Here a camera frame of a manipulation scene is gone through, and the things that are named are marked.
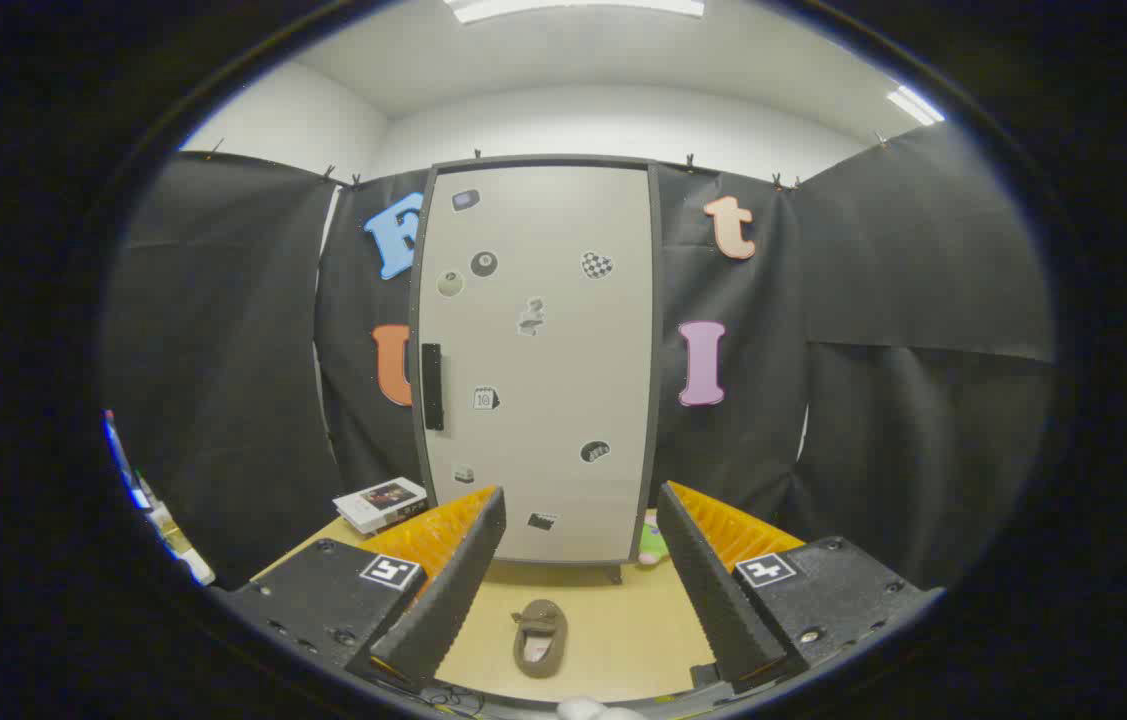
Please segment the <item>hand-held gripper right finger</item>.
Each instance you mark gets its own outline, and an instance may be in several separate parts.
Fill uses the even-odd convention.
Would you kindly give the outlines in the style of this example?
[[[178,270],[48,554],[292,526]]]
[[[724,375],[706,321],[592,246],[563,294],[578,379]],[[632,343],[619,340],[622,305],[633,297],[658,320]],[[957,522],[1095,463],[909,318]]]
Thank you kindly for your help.
[[[687,486],[659,489],[656,519],[715,670],[736,691],[842,659],[943,594],[846,537],[802,541]]]

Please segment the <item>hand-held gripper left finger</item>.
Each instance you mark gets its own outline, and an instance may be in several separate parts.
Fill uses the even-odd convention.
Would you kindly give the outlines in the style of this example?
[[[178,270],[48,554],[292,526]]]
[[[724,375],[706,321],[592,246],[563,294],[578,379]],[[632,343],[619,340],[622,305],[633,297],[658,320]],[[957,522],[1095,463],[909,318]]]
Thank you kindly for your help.
[[[360,544],[316,539],[223,602],[327,675],[421,691],[461,633],[504,528],[503,489],[489,486]]]

